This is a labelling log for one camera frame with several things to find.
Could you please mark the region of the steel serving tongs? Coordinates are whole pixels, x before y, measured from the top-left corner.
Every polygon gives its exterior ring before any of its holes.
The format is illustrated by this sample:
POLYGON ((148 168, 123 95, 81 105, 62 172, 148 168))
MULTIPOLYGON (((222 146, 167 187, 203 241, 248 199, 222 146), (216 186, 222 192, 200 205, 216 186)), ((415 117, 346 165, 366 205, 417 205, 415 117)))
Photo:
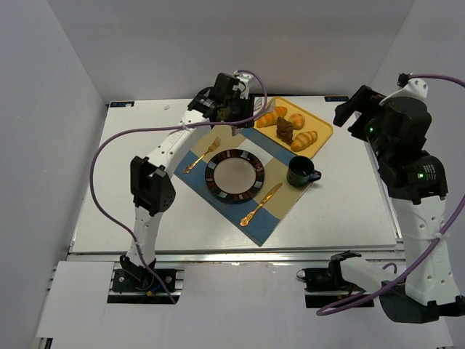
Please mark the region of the steel serving tongs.
POLYGON ((233 126, 231 127, 231 135, 236 136, 238 135, 242 129, 248 129, 248 128, 253 128, 255 126, 256 121, 263 116, 266 113, 269 113, 272 108, 275 107, 275 101, 270 98, 265 98, 263 96, 259 95, 253 95, 252 100, 254 102, 253 108, 251 109, 251 115, 250 118, 252 118, 252 121, 248 121, 245 124, 242 124, 240 126, 233 126))

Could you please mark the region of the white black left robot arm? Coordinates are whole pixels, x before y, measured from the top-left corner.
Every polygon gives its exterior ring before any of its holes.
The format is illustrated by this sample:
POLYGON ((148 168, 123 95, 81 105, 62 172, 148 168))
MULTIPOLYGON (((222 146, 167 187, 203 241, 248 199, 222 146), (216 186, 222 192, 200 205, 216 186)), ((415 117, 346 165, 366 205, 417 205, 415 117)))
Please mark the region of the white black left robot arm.
POLYGON ((135 208, 134 235, 129 251, 121 256, 125 278, 145 291, 157 284, 155 240, 163 213, 173 204, 176 192, 171 178, 180 161, 210 129, 210 123, 236 122, 253 116, 254 101, 248 96, 254 76, 245 71, 219 73, 212 87, 201 90, 188 104, 179 125, 146 157, 130 163, 130 189, 135 208))

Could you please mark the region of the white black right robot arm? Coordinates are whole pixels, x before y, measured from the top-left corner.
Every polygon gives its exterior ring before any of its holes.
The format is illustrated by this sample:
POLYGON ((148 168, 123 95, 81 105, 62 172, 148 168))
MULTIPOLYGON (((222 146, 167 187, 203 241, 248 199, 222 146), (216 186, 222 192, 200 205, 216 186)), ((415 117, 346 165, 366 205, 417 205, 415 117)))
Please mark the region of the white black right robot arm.
POLYGON ((329 270, 337 286, 354 284, 363 291, 346 301, 347 308, 376 297, 397 323, 424 324, 464 314, 445 240, 445 169, 424 150, 432 122, 426 94, 422 81, 389 96, 362 86, 336 108, 333 120, 341 126, 357 114, 349 132, 368 143, 377 160, 402 233, 406 269, 397 276, 358 253, 344 252, 331 258, 329 270))

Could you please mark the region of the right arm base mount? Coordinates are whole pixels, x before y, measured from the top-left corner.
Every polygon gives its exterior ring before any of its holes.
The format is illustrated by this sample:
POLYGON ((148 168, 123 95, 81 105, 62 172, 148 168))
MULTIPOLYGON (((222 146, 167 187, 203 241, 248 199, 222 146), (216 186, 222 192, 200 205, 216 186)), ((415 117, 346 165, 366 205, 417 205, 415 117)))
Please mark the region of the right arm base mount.
POLYGON ((344 260, 361 257, 358 252, 345 251, 333 255, 327 267, 298 270, 296 278, 305 285, 306 308, 322 308, 360 293, 362 291, 360 287, 342 278, 340 264, 344 260))

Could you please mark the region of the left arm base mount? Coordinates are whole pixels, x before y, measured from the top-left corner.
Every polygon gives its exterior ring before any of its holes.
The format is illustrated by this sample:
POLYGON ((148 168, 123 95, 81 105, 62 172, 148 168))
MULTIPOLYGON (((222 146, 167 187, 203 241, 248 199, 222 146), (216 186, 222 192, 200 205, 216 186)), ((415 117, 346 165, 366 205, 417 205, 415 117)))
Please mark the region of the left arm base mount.
MULTIPOLYGON (((183 288, 185 271, 182 269, 158 269, 169 293, 177 302, 183 288)), ((149 274, 148 279, 138 281, 123 268, 115 268, 110 281, 108 304, 174 305, 159 280, 149 274)))

